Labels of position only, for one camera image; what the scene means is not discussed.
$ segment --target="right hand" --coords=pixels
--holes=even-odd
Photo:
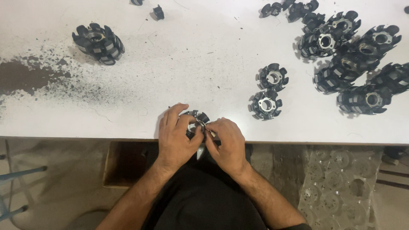
[[[217,133],[222,142],[220,146],[217,146],[213,141],[213,136],[206,130],[206,147],[212,158],[231,177],[241,176],[250,164],[245,156],[245,139],[237,124],[222,117],[222,119],[206,124],[206,129]]]

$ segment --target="left hand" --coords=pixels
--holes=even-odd
[[[203,133],[196,129],[195,136],[189,140],[187,126],[196,122],[191,115],[179,114],[189,108],[188,104],[178,103],[168,109],[159,124],[159,156],[157,163],[164,169],[176,172],[198,150],[203,141]]]

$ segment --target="forearm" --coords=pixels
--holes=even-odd
[[[305,219],[271,184],[248,164],[240,175],[231,177],[255,202],[266,224],[281,229],[306,223]]]
[[[167,170],[156,161],[121,197],[97,230],[140,229],[152,207],[152,202],[174,173],[174,170]]]

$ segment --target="hand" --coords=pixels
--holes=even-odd
[[[195,136],[189,140],[187,126],[196,122],[191,115],[179,114],[189,108],[188,104],[178,103],[168,109],[159,123],[159,156],[157,163],[165,169],[176,172],[198,150],[203,141],[201,127],[196,128]]]
[[[220,146],[217,146],[213,141],[213,136],[206,130],[206,147],[210,155],[231,177],[240,176],[250,164],[246,161],[245,139],[237,124],[222,117],[222,119],[207,124],[206,129],[217,133],[222,142]]]

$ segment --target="chair leg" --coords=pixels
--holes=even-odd
[[[6,213],[6,214],[0,216],[0,221],[5,220],[5,219],[8,219],[8,218],[11,218],[12,216],[14,216],[14,215],[16,215],[16,214],[25,212],[25,211],[27,211],[27,209],[28,209],[28,206],[27,206],[27,205],[24,205],[24,206],[22,206],[21,208],[19,208],[19,209],[17,209],[17,210],[14,210],[14,211],[12,211],[12,212],[8,212],[8,213]]]
[[[0,181],[2,180],[9,180],[9,179],[13,179],[19,176],[23,176],[23,175],[27,175],[27,174],[31,174],[31,173],[35,173],[35,172],[41,172],[41,171],[45,171],[47,170],[47,166],[42,166],[36,169],[29,169],[29,170],[24,170],[24,171],[20,171],[20,172],[14,172],[14,173],[9,173],[9,174],[5,174],[5,175],[0,175]]]

